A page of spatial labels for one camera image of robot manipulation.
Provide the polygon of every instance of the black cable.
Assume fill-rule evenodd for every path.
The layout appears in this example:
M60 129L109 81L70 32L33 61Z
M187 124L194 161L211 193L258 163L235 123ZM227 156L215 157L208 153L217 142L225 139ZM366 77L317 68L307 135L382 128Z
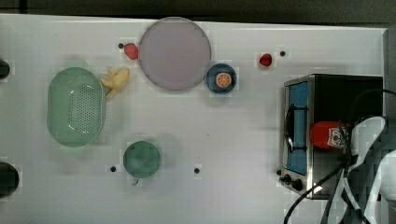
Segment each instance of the black cable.
M323 183L325 183L326 181L328 181L330 178L332 178L334 175L336 175L341 169L343 169L344 165L341 164L339 165L335 170L333 170L331 173L329 173L328 175L326 175L323 179L319 180L319 182L312 187L311 189L307 190L304 194L302 194L300 196L300 198L297 199L297 201L294 202L294 204L291 206L291 208L289 209L289 212L286 214L285 219L283 221L283 224L288 224L289 218L291 216L291 213L293 212L294 208L297 207L297 205L308 195L310 194L315 188L319 187L320 185L322 185Z

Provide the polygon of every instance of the cup handle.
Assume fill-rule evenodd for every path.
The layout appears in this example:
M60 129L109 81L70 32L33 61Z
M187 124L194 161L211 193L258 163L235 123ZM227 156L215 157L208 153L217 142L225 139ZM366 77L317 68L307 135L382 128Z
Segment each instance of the cup handle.
M132 186L136 186L137 183L139 183L139 179L134 177L134 180L132 181Z

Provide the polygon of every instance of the small red apple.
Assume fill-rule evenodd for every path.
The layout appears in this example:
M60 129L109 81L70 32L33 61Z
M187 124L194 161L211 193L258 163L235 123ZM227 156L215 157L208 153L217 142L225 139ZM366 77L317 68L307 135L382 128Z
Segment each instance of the small red apple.
M262 57L260 58L260 64L262 64L262 66L268 67L270 66L272 63L272 56L269 53L265 53L262 55Z

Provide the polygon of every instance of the round plate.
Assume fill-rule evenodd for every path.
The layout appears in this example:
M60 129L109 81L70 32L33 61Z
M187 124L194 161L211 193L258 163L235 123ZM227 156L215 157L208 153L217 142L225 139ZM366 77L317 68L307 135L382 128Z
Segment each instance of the round plate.
M220 88L216 84L216 76L220 73L227 73L231 76L231 85L227 88ZM218 63L210 67L210 69L206 73L206 85L207 87L213 91L214 93L218 94L225 94L230 92L236 85L236 73L231 68L230 65L225 63Z
M170 17L157 21L143 34L140 66L156 85L181 91L199 84L211 57L210 43L194 22Z

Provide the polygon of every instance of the pink plate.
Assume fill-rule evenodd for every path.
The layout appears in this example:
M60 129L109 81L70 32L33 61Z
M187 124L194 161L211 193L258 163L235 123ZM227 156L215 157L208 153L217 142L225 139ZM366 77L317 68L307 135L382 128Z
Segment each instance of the pink plate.
M148 79L172 91L199 84L211 57L205 32L194 22L179 17L164 18L143 34L140 66Z

